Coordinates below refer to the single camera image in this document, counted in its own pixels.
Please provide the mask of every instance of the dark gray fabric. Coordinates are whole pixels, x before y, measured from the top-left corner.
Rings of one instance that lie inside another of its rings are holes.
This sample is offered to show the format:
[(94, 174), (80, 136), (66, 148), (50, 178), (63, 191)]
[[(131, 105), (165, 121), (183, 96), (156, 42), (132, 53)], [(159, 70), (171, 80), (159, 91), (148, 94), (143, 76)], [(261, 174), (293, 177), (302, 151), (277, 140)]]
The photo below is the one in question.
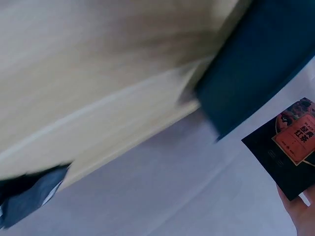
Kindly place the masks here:
[(0, 228), (13, 226), (46, 203), (63, 181), (68, 167), (58, 166), (41, 173), (0, 181)]
[(315, 55), (314, 0), (254, 0), (197, 84), (222, 138), (257, 111)]

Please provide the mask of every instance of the finger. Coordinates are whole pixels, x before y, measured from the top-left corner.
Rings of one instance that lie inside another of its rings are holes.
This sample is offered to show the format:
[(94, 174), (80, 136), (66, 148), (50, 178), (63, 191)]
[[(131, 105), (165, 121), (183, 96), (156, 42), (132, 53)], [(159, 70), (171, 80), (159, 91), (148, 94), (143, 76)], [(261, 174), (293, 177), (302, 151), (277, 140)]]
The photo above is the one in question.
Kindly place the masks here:
[(315, 185), (309, 187), (303, 193), (310, 203), (315, 202)]
[(287, 213), (290, 215), (295, 226), (298, 225), (300, 216), (304, 213), (304, 211), (308, 208), (307, 205), (303, 202), (303, 200), (297, 196), (291, 202), (285, 196), (283, 191), (277, 186), (279, 196), (283, 202), (283, 206)]

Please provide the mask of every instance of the light wood panel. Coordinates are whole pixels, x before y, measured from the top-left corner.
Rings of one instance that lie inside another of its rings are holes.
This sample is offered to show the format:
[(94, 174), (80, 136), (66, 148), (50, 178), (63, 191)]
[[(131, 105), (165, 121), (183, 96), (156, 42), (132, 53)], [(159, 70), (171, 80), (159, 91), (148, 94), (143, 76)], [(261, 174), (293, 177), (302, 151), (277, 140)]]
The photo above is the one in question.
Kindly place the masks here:
[(196, 109), (194, 102), (178, 106), (177, 100), (191, 72), (213, 58), (247, 5), (0, 3), (0, 177), (68, 160), (80, 160), (73, 169), (87, 173)]

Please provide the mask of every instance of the blurry object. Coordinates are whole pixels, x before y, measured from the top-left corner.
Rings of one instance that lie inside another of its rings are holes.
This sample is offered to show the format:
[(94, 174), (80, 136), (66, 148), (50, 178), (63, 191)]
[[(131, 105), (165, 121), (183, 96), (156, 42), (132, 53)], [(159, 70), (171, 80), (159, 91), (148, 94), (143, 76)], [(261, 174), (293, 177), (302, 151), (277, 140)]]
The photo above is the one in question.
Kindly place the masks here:
[(224, 137), (283, 88), (315, 55), (313, 0), (254, 0), (196, 86)]
[(0, 229), (13, 226), (46, 204), (61, 185), (69, 166), (0, 180)]
[(73, 161), (65, 187), (195, 111), (190, 72), (247, 1), (0, 3), (0, 178)]

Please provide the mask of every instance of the black package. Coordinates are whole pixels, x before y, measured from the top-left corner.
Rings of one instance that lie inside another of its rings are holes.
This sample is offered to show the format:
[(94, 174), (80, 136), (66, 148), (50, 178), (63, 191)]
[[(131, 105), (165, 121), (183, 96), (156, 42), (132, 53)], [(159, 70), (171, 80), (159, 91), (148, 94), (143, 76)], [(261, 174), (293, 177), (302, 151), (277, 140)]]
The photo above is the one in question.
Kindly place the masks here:
[(290, 201), (315, 184), (315, 103), (307, 98), (242, 141)]
[(61, 185), (70, 164), (0, 180), (0, 229), (9, 228), (46, 204)]

